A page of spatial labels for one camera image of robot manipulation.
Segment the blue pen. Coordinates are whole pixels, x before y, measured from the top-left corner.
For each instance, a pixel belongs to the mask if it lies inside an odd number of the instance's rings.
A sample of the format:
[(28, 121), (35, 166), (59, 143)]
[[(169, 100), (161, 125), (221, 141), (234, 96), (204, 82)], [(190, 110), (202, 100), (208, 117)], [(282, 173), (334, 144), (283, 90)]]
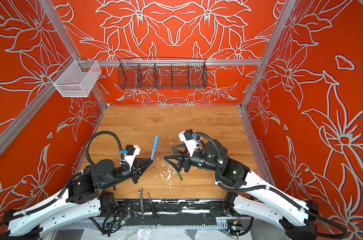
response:
[(159, 141), (159, 136), (156, 135), (155, 136), (155, 140), (154, 140), (154, 144), (153, 144), (153, 150), (152, 150), (152, 154), (151, 154), (151, 160), (153, 161), (155, 158), (155, 154), (156, 154), (156, 149), (157, 149), (157, 145), (158, 145), (158, 141)]

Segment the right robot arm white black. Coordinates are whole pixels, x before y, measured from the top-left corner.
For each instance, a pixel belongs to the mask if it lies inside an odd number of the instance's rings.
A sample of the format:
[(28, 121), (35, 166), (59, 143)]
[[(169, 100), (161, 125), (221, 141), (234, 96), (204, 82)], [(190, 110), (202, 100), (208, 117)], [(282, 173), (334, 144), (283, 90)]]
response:
[(214, 183), (227, 192), (223, 204), (239, 216), (274, 225), (290, 240), (344, 239), (349, 235), (345, 227), (320, 216), (316, 202), (284, 193), (230, 158), (218, 140), (192, 130), (180, 132), (179, 138), (182, 144), (172, 147), (165, 162), (177, 172), (187, 173), (192, 167), (212, 171)]

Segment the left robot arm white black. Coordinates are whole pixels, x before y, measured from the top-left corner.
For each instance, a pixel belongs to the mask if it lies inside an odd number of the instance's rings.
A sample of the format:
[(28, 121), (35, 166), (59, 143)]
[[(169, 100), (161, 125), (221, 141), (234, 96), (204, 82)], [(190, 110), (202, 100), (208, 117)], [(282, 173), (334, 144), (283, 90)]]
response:
[[(110, 135), (116, 140), (121, 166), (116, 167), (109, 159), (97, 163), (91, 159), (90, 145), (100, 135)], [(105, 217), (116, 221), (118, 205), (114, 194), (108, 190), (127, 180), (138, 183), (154, 159), (139, 158), (140, 151), (137, 145), (123, 149), (113, 132), (93, 134), (85, 146), (88, 166), (71, 176), (60, 191), (46, 200), (22, 211), (6, 211), (0, 222), (0, 240), (37, 240), (62, 226), (88, 218)]]

